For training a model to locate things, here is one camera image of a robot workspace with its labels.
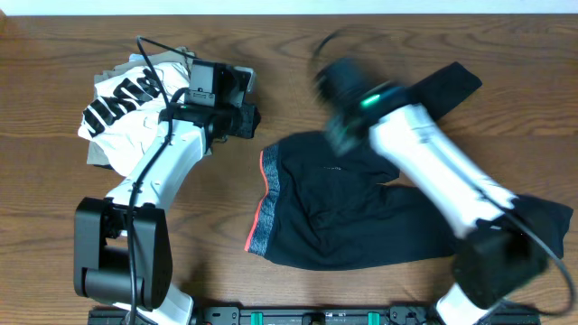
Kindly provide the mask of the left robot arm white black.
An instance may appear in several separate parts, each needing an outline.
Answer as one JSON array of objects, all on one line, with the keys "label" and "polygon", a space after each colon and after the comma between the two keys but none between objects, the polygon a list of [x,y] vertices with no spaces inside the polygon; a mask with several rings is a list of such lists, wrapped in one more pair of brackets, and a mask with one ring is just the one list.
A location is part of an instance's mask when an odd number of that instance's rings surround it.
[{"label": "left robot arm white black", "polygon": [[166,216],[183,181],[228,136],[250,139],[260,122],[254,104],[203,107],[171,103],[159,115],[152,146],[103,199],[86,197],[74,218],[77,295],[125,311],[104,324],[191,324],[194,301],[172,284]]}]

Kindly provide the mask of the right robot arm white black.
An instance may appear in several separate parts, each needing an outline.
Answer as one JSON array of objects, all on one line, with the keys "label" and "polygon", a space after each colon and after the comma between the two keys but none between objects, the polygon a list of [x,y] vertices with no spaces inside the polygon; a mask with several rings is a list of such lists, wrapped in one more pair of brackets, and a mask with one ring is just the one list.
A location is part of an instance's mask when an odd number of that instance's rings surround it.
[{"label": "right robot arm white black", "polygon": [[368,143],[409,177],[461,240],[454,283],[434,307],[442,324],[486,320],[556,259],[545,241],[546,215],[494,181],[437,125],[480,85],[457,62],[413,86],[375,80],[350,58],[315,76],[335,114],[328,130],[335,152]]}]

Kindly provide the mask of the black shorts with grey waistband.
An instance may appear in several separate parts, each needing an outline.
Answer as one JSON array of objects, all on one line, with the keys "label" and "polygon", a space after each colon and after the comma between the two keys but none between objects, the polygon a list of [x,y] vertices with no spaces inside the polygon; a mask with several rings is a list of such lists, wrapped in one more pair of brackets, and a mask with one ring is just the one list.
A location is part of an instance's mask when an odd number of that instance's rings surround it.
[{"label": "black shorts with grey waistband", "polygon": [[[347,103],[375,87],[354,64],[338,60],[317,74],[324,99],[345,95]],[[409,92],[436,121],[481,85],[454,62]],[[400,171],[368,144],[335,155],[325,133],[294,134],[264,148],[259,165],[266,194],[257,205],[245,250],[275,264],[353,270],[451,256],[460,246],[442,213],[419,189],[384,185]],[[562,258],[573,209],[528,195],[520,198],[522,207],[529,208],[523,217],[544,211],[552,218],[536,234],[543,229],[540,238]]]}]

